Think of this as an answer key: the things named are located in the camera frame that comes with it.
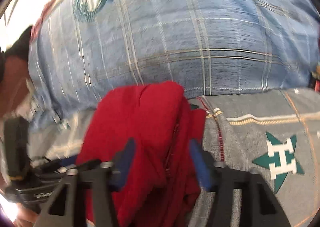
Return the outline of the left hand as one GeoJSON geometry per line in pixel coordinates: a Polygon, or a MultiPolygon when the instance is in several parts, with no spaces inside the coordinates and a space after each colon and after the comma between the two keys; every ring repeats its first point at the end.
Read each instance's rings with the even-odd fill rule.
{"type": "Polygon", "coordinates": [[[18,212],[17,218],[14,221],[15,227],[33,227],[38,219],[38,214],[33,211],[23,209],[18,212]]]}

